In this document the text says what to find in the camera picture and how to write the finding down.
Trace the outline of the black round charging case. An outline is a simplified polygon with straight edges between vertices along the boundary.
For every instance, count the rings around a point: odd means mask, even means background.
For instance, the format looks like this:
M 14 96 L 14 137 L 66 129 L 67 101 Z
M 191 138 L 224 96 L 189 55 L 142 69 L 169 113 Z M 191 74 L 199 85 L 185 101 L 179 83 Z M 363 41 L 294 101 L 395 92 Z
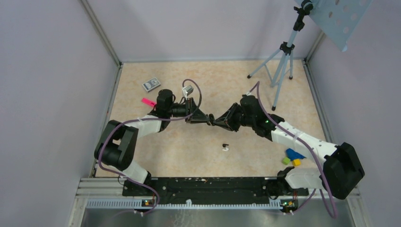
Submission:
M 213 114 L 209 114 L 208 115 L 208 121 L 207 121 L 207 125 L 209 125 L 209 126 L 215 126 L 215 123 L 214 123 L 214 121 L 215 121 L 215 117 L 214 117 L 214 115 Z

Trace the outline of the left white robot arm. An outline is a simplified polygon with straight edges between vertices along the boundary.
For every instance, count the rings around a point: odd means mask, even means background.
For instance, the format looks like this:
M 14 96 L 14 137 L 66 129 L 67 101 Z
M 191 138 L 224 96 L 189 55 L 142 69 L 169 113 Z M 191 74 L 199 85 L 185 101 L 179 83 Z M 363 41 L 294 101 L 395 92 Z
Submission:
M 213 121 L 198 108 L 193 98 L 184 98 L 177 103 L 172 91 L 163 89 L 159 91 L 152 111 L 143 118 L 126 124 L 116 120 L 107 123 L 94 151 L 95 159 L 113 172 L 134 180 L 133 188 L 139 195 L 149 194 L 151 174 L 133 159 L 137 139 L 163 131 L 172 117 L 191 124 L 211 124 Z

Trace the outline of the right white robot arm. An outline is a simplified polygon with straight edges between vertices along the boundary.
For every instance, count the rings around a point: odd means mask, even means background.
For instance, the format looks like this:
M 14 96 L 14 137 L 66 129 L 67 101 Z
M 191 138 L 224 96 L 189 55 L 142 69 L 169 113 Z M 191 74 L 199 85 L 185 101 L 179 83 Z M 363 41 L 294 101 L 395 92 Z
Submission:
M 317 169 L 293 168 L 279 179 L 277 188 L 281 194 L 290 195 L 297 188 L 322 189 L 343 200 L 365 176 L 352 145 L 333 144 L 300 131 L 280 116 L 267 113 L 255 96 L 243 96 L 240 103 L 234 103 L 212 124 L 228 131 L 250 127 L 258 136 L 284 145 L 316 163 Z

